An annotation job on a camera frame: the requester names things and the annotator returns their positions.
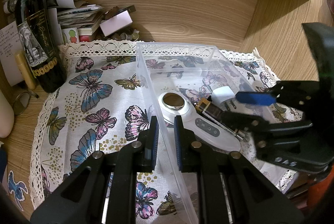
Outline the black lighter with gold top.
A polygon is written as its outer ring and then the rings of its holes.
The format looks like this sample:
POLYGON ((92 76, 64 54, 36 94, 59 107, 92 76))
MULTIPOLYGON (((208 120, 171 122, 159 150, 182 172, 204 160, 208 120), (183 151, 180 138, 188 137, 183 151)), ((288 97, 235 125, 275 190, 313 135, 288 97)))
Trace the black lighter with gold top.
POLYGON ((238 117, 234 116, 231 112, 221 110, 206 98, 200 99, 195 104, 195 108, 202 116, 222 127, 237 139, 243 140, 245 138, 241 127, 237 125, 238 117))

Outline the white charger plug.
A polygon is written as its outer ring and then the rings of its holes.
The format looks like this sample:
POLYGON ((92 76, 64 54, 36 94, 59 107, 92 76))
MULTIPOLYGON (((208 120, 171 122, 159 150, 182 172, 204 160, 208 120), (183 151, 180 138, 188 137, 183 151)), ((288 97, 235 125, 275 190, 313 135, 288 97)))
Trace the white charger plug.
POLYGON ((212 91, 211 101, 223 111, 231 111, 229 104, 236 109, 232 99, 235 97, 235 93, 228 87, 223 86, 216 88, 212 91))

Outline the clear plastic storage bin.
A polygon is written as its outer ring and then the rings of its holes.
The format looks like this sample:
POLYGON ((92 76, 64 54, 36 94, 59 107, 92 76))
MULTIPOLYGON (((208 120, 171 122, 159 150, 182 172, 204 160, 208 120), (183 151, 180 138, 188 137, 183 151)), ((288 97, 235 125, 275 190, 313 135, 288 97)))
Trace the clear plastic storage bin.
MULTIPOLYGON (((178 217, 185 223, 198 223, 198 206, 192 194, 197 192, 196 175, 178 170, 173 125, 167 123, 160 109, 158 97, 164 92, 178 92, 192 105, 208 98, 216 88, 228 86, 238 91, 252 92, 260 85, 250 81, 217 47, 185 43, 137 43, 137 77, 149 116, 155 116, 160 127, 157 149, 158 163, 172 195, 178 217)), ((274 122, 271 110, 232 99, 236 109, 231 111, 262 116, 274 122)))

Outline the blue character sticker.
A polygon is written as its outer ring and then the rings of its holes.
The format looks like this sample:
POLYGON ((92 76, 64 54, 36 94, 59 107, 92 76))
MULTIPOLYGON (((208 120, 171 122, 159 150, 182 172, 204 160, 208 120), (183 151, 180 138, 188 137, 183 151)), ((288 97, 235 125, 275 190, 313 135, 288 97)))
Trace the blue character sticker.
POLYGON ((24 211, 21 202, 25 200, 25 194, 28 194, 28 188, 23 181, 14 180, 14 172, 10 170, 7 180, 9 194, 14 195, 16 205, 21 211, 24 211))

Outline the butterfly print lace cloth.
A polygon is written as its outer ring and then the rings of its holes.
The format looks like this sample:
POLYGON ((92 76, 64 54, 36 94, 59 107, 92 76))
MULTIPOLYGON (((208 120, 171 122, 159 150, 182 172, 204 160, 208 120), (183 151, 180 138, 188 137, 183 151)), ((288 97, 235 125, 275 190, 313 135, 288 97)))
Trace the butterfly print lace cloth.
MULTIPOLYGON (((238 79, 243 89, 272 87, 277 76, 257 51, 239 53, 211 48, 172 49, 146 58, 151 70, 175 81, 174 89, 193 102, 210 95, 211 86, 186 78, 213 56, 223 67, 220 81, 238 79)), ((68 80, 45 101, 34 130, 30 161, 30 197, 33 207, 46 198, 94 151, 119 151, 137 139, 155 114, 144 104, 142 81, 136 73, 136 44, 89 43, 61 48, 68 80)))

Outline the cream cylindrical candle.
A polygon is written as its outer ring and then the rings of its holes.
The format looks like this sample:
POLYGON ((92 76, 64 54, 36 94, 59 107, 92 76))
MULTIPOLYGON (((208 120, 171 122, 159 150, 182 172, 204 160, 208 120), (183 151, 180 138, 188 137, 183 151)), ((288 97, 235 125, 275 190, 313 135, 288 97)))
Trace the cream cylindrical candle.
POLYGON ((6 138, 14 125, 14 111, 6 97, 0 91, 0 137, 6 138))

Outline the yellow lip balm tube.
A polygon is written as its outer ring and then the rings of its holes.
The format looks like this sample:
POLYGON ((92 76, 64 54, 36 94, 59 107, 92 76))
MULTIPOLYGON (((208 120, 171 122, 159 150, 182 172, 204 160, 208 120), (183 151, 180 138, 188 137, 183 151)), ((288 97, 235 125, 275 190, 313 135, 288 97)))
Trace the yellow lip balm tube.
POLYGON ((36 81, 33 77, 32 72, 30 71, 30 67, 27 63, 24 52, 22 51, 16 52, 15 61, 28 89, 34 90, 36 88, 36 81))

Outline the small pink box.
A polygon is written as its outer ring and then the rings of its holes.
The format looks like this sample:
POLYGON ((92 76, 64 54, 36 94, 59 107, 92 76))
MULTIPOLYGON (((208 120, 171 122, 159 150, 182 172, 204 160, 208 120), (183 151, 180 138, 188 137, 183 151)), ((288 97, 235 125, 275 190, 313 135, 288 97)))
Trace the small pink box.
POLYGON ((100 28, 105 37, 128 27, 133 23, 130 13, 128 11, 123 11, 108 20, 101 21, 100 28))

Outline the handwritten white note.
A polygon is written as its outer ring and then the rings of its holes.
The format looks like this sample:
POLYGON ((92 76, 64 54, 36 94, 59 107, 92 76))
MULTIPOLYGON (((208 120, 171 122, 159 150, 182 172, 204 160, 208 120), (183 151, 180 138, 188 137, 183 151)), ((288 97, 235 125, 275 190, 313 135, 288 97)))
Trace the handwritten white note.
POLYGON ((22 45, 18 35, 16 22, 12 22, 1 29, 1 64, 9 85, 12 87, 23 81, 20 73, 15 54, 22 50, 22 45))

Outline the dark wine bottle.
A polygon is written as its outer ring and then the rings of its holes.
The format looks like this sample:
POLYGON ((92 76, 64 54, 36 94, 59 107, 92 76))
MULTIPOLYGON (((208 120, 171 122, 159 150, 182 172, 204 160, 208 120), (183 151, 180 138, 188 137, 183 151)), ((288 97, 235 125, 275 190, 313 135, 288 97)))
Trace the dark wine bottle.
POLYGON ((15 21, 33 76, 46 93, 53 93, 67 75, 50 34, 45 0, 17 0, 15 21))

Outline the stack of books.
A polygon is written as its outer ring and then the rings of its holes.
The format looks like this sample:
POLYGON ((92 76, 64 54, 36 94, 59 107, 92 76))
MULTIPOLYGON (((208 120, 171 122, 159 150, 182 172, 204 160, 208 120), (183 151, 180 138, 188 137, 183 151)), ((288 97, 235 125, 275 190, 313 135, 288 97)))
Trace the stack of books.
POLYGON ((105 13, 105 8, 89 4, 57 12, 64 43, 92 42, 105 13))

